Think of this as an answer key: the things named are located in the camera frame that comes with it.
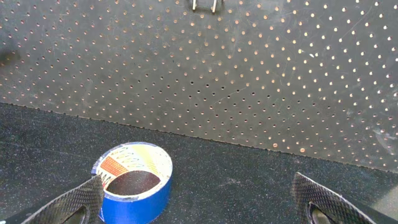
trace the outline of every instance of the blue tape roll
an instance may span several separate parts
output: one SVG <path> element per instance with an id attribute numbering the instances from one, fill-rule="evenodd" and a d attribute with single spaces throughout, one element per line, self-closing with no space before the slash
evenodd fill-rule
<path id="1" fill-rule="evenodd" d="M 152 172 L 160 178 L 160 182 L 139 195 L 124 196 L 108 192 L 108 184 L 122 173 L 113 174 L 118 174 L 118 170 L 125 172 L 125 167 Z M 156 219 L 167 205 L 172 182 L 172 162 L 170 156 L 159 146 L 146 142 L 130 142 L 116 146 L 97 160 L 91 173 L 100 175 L 103 180 L 105 196 L 99 217 L 107 224 L 149 223 Z"/>

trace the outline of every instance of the roll of tape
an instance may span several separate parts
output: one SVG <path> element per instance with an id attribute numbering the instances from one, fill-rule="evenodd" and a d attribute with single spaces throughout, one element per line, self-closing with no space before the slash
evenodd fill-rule
<path id="1" fill-rule="evenodd" d="M 172 171 L 170 156 L 154 144 L 130 142 L 105 152 L 91 171 L 105 192 L 99 217 L 107 224 L 151 222 L 166 207 Z"/>

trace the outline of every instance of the black countertop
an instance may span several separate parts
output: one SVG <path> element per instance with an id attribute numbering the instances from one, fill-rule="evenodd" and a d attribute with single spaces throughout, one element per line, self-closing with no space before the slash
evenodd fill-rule
<path id="1" fill-rule="evenodd" d="M 295 172 L 387 215 L 397 208 L 380 206 L 398 195 L 391 172 L 0 103 L 0 220 L 77 186 L 102 153 L 133 141 L 173 160 L 170 202 L 154 223 L 298 223 Z"/>

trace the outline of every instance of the pegboard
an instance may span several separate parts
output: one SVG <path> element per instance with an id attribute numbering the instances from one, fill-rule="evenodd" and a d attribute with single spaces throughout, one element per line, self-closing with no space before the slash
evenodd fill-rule
<path id="1" fill-rule="evenodd" d="M 0 0 L 0 100 L 398 171 L 396 1 L 215 5 Z"/>

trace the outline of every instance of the blue tape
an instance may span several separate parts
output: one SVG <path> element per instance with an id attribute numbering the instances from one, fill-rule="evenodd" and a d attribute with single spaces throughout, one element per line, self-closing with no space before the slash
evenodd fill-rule
<path id="1" fill-rule="evenodd" d="M 146 142 L 131 142 L 117 146 L 105 152 L 103 156 L 96 162 L 92 174 L 96 174 L 97 167 L 106 156 L 115 149 L 126 146 L 128 144 L 147 144 L 158 147 Z M 105 191 L 103 206 L 101 208 L 99 217 L 107 224 L 113 223 L 149 223 L 155 220 L 164 210 L 169 200 L 172 177 L 168 179 L 167 183 L 160 188 L 156 193 L 143 199 L 134 197 L 117 197 L 110 195 Z"/>

